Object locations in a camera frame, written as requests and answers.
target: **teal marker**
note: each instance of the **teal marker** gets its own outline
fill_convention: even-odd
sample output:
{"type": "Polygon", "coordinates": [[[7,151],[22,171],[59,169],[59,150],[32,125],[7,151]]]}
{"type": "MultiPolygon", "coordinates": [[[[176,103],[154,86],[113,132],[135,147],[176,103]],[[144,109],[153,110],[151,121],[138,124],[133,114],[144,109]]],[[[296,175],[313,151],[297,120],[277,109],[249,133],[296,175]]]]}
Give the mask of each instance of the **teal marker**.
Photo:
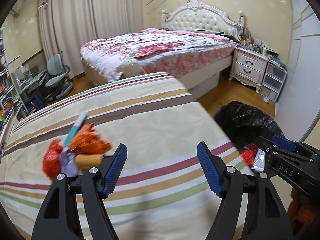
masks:
{"type": "Polygon", "coordinates": [[[84,119],[86,118],[87,112],[81,112],[77,121],[74,123],[74,125],[71,127],[70,132],[68,133],[68,136],[66,140],[63,143],[64,147],[69,147],[71,144],[71,140],[76,135],[78,130],[80,129],[82,123],[84,122],[84,119]]]}

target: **orange cloth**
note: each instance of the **orange cloth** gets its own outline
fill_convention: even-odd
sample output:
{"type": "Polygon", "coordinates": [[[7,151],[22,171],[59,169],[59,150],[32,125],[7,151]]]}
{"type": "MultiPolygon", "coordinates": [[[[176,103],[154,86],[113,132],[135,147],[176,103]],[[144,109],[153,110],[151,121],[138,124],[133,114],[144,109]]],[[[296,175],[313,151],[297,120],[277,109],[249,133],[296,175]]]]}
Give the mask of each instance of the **orange cloth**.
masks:
{"type": "Polygon", "coordinates": [[[75,154],[104,154],[111,148],[92,128],[94,123],[84,125],[71,140],[69,151],[75,154]]]}
{"type": "Polygon", "coordinates": [[[300,196],[301,193],[293,188],[291,191],[292,202],[287,211],[293,231],[299,222],[307,227],[310,226],[318,212],[320,212],[320,203],[309,200],[306,204],[301,204],[300,196]]]}

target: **bed frame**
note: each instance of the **bed frame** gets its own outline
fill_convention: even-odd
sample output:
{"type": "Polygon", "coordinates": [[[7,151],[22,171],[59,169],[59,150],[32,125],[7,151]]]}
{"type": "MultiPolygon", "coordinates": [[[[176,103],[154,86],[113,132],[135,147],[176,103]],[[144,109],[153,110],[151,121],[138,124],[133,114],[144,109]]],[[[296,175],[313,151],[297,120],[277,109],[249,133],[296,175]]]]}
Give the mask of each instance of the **bed frame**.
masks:
{"type": "MultiPolygon", "coordinates": [[[[239,16],[244,16],[242,11],[239,11],[239,16]]],[[[231,21],[226,12],[197,0],[191,0],[171,12],[169,17],[165,10],[162,10],[161,27],[170,31],[225,32],[241,40],[237,31],[237,23],[231,21]]]]}
{"type": "MultiPolygon", "coordinates": [[[[236,22],[231,21],[225,12],[196,0],[192,0],[171,12],[169,17],[163,10],[161,13],[161,27],[172,31],[225,32],[240,40],[236,22]]],[[[195,99],[198,99],[218,85],[219,73],[232,65],[232,59],[232,55],[228,56],[202,69],[183,75],[178,80],[184,84],[195,99]]],[[[108,83],[85,60],[82,60],[82,62],[86,75],[94,85],[108,83]]],[[[140,70],[139,61],[132,59],[124,66],[123,78],[138,76],[140,75],[140,70]]]]}

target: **air conditioner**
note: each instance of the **air conditioner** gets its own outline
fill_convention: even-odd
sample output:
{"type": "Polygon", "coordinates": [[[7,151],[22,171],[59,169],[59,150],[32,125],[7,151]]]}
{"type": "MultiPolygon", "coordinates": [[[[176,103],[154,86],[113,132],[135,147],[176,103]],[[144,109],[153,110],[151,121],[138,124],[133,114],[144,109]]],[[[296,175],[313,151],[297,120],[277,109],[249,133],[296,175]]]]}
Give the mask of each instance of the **air conditioner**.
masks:
{"type": "Polygon", "coordinates": [[[18,18],[18,16],[20,15],[18,11],[21,9],[21,7],[22,7],[22,0],[17,0],[17,2],[14,4],[12,9],[10,10],[10,14],[13,15],[14,19],[18,18]]]}

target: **striped bedspread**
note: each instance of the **striped bedspread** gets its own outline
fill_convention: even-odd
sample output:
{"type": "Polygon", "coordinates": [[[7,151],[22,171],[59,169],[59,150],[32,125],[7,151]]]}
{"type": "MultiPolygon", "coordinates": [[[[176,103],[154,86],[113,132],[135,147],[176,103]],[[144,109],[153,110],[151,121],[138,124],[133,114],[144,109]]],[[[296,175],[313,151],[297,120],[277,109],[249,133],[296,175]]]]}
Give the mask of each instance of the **striped bedspread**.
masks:
{"type": "MultiPolygon", "coordinates": [[[[82,111],[88,112],[86,123],[95,122],[112,142],[108,154],[120,143],[128,148],[115,191],[104,201],[120,239],[205,239],[220,199],[209,190],[196,157],[200,141],[251,174],[220,127],[170,74],[120,80],[55,103],[14,128],[0,164],[0,201],[26,238],[51,184],[42,172],[43,156],[82,111]]],[[[84,237],[92,239],[81,195],[77,203],[84,237]]],[[[244,203],[238,225],[245,208],[244,203]]]]}

